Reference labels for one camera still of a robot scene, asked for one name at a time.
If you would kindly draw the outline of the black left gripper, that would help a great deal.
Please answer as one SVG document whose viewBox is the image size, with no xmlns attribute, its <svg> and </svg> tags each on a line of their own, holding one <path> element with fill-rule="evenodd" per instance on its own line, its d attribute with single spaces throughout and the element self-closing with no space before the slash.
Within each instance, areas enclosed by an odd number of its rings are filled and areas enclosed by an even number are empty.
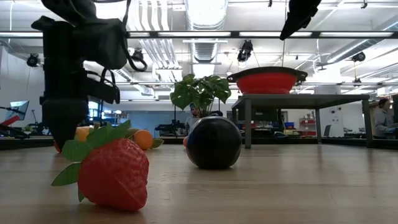
<svg viewBox="0 0 398 224">
<path fill-rule="evenodd" d="M 40 97 L 42 121 L 61 149 L 75 137 L 76 127 L 88 115 L 88 97 L 119 104 L 120 91 L 114 81 L 83 68 L 85 53 L 78 46 L 76 28 L 64 21 L 41 16 L 31 25 L 42 31 L 44 48 L 44 94 Z"/>
</svg>

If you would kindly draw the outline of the red collapsible colander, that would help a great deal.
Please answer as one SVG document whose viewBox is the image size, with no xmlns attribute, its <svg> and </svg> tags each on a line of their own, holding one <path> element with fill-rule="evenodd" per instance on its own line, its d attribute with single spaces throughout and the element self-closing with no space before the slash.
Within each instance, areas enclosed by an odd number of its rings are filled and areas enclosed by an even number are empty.
<svg viewBox="0 0 398 224">
<path fill-rule="evenodd" d="M 247 94 L 289 94 L 297 82 L 305 82 L 307 72 L 288 67 L 257 67 L 227 76 L 240 92 Z"/>
</svg>

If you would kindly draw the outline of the red toy strawberry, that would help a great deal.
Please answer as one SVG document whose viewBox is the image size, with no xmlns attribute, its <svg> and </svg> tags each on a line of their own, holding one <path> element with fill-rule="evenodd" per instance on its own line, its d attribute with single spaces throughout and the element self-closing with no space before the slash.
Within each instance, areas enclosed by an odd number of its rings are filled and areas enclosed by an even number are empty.
<svg viewBox="0 0 398 224">
<path fill-rule="evenodd" d="M 103 126 L 85 141 L 68 140 L 62 156 L 71 164 L 51 186 L 76 183 L 78 199 L 120 210 L 138 211 L 147 202 L 149 160 L 144 151 L 126 137 L 129 120 L 119 126 Z"/>
</svg>

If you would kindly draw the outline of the orange tangerine with leaf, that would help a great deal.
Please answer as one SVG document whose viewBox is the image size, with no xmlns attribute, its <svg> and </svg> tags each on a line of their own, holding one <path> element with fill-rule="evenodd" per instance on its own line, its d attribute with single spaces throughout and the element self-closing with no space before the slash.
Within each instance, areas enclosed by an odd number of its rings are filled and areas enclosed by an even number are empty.
<svg viewBox="0 0 398 224">
<path fill-rule="evenodd" d="M 133 141 L 143 150 L 156 149 L 163 145 L 164 140 L 153 138 L 151 133 L 147 130 L 138 130 L 134 133 Z"/>
</svg>

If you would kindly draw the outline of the black overhead beam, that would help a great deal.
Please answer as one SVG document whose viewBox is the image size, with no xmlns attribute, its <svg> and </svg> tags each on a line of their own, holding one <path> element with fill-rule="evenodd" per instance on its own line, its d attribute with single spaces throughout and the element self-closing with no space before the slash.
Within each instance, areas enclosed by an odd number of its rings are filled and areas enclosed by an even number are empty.
<svg viewBox="0 0 398 224">
<path fill-rule="evenodd" d="M 240 37 L 240 32 L 276 32 L 276 31 L 130 31 L 130 39 L 278 39 L 277 37 Z M 393 32 L 394 34 L 390 37 L 376 37 L 376 38 L 365 38 L 365 37 L 320 37 L 321 32 L 338 32 L 338 31 L 309 31 L 312 33 L 310 37 L 291 37 L 291 39 L 398 39 L 398 31 L 381 31 L 381 32 Z M 0 31 L 0 38 L 7 39 L 41 39 L 42 34 L 40 32 L 30 31 Z"/>
</svg>

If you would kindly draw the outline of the long ceiling strip light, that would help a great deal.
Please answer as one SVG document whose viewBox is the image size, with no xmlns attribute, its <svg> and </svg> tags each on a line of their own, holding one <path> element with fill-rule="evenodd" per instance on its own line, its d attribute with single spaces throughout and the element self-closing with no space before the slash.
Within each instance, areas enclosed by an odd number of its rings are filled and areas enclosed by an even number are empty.
<svg viewBox="0 0 398 224">
<path fill-rule="evenodd" d="M 365 37 L 365 38 L 376 38 L 376 37 L 390 37 L 393 32 L 321 32 L 320 37 Z"/>
<path fill-rule="evenodd" d="M 240 32 L 240 37 L 277 37 L 281 35 L 280 32 Z M 310 37 L 311 32 L 295 32 L 290 37 Z"/>
</svg>

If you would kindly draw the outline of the tilted computer monitor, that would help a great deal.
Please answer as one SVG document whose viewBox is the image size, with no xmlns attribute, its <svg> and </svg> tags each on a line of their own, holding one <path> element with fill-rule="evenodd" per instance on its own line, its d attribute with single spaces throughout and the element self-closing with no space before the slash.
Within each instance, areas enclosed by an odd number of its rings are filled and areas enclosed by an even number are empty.
<svg viewBox="0 0 398 224">
<path fill-rule="evenodd" d="M 10 110 L 7 110 L 6 119 L 13 118 L 15 116 L 19 117 L 19 121 L 25 119 L 27 108 L 29 106 L 29 101 L 12 101 L 10 102 Z"/>
</svg>

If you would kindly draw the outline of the red background bar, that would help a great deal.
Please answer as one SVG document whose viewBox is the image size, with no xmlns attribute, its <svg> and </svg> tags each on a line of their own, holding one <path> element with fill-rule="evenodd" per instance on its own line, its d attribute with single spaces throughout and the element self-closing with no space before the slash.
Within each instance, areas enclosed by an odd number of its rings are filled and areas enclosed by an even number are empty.
<svg viewBox="0 0 398 224">
<path fill-rule="evenodd" d="M 19 116 L 18 116 L 18 115 L 12 116 L 11 118 L 9 118 L 9 119 L 3 121 L 3 122 L 1 123 L 1 125 L 3 125 L 3 126 L 10 126 L 10 125 L 12 125 L 13 123 L 15 123 L 16 121 L 19 121 Z"/>
</svg>

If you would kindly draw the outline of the grey perforated metal shelf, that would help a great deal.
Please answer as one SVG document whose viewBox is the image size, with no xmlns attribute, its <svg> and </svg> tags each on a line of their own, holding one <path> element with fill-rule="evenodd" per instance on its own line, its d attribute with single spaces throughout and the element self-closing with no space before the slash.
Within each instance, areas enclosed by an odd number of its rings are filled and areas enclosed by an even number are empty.
<svg viewBox="0 0 398 224">
<path fill-rule="evenodd" d="M 343 105 L 361 101 L 363 105 L 364 124 L 366 130 L 366 147 L 372 148 L 373 132 L 371 125 L 371 114 L 369 108 L 369 95 L 283 95 L 283 94 L 248 94 L 240 97 L 232 106 L 232 119 L 237 122 L 236 110 L 244 109 L 244 147 L 250 149 L 252 146 L 251 136 L 251 111 L 255 106 L 263 106 L 267 109 L 308 109 L 315 110 L 317 125 L 317 141 L 322 142 L 320 127 L 320 110 L 332 106 Z"/>
</svg>

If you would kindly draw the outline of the shelf with red bins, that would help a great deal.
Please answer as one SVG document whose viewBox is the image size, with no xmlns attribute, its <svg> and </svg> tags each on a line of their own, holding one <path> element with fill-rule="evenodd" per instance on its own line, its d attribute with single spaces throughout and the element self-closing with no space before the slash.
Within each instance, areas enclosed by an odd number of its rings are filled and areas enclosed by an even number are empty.
<svg viewBox="0 0 398 224">
<path fill-rule="evenodd" d="M 317 126 L 315 118 L 300 118 L 299 119 L 299 131 L 303 137 L 316 137 Z"/>
</svg>

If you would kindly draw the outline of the green plant in white pot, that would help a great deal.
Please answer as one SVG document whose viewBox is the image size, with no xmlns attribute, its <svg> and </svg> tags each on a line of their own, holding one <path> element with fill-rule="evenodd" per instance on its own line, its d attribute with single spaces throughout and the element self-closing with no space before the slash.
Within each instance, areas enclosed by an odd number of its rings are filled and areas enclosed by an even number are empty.
<svg viewBox="0 0 398 224">
<path fill-rule="evenodd" d="M 215 98 L 226 103 L 230 96 L 231 90 L 227 79 L 217 75 L 195 78 L 194 74 L 188 74 L 183 77 L 182 81 L 175 84 L 174 91 L 170 94 L 170 100 L 182 110 L 193 103 L 197 107 L 200 120 L 211 116 Z"/>
</svg>

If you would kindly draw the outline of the person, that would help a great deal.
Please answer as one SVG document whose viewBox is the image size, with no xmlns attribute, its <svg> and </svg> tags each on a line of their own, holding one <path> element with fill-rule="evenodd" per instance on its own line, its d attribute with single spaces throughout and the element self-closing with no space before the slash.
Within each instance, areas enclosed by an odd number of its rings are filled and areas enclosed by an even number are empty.
<svg viewBox="0 0 398 224">
<path fill-rule="evenodd" d="M 190 103 L 190 112 L 192 115 L 188 117 L 185 122 L 185 129 L 187 132 L 189 132 L 190 128 L 199 120 L 197 107 L 193 103 Z"/>
<path fill-rule="evenodd" d="M 387 139 L 387 133 L 395 131 L 392 115 L 388 112 L 390 104 L 387 98 L 382 98 L 374 111 L 373 137 L 375 139 Z"/>
</svg>

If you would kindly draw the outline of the black background post frame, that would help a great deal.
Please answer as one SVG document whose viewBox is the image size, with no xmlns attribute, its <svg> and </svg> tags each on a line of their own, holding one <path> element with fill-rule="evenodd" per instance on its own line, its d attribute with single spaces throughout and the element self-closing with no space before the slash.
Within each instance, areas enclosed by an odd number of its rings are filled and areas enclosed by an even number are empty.
<svg viewBox="0 0 398 224">
<path fill-rule="evenodd" d="M 94 101 L 88 102 L 88 121 L 91 125 L 99 123 L 101 126 L 104 123 L 103 104 Z"/>
</svg>

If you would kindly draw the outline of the long silver ceiling duct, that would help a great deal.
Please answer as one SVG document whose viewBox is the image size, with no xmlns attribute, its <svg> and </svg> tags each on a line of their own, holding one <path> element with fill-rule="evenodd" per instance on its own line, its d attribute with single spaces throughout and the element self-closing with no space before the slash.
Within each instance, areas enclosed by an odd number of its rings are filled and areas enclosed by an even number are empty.
<svg viewBox="0 0 398 224">
<path fill-rule="evenodd" d="M 381 24 L 379 28 L 381 28 L 382 31 L 398 31 L 398 14 Z M 383 40 L 384 39 L 382 38 L 355 40 L 327 56 L 326 63 L 338 63 L 382 42 Z"/>
</svg>

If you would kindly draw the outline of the round silver ventilation duct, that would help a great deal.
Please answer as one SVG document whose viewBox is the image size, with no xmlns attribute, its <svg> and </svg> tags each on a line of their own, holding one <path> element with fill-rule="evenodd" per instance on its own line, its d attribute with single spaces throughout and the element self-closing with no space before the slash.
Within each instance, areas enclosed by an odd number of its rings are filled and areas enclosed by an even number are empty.
<svg viewBox="0 0 398 224">
<path fill-rule="evenodd" d="M 189 30 L 222 30 L 226 19 L 228 0 L 184 0 Z M 194 43 L 190 45 L 197 62 L 212 62 L 218 44 Z"/>
</svg>

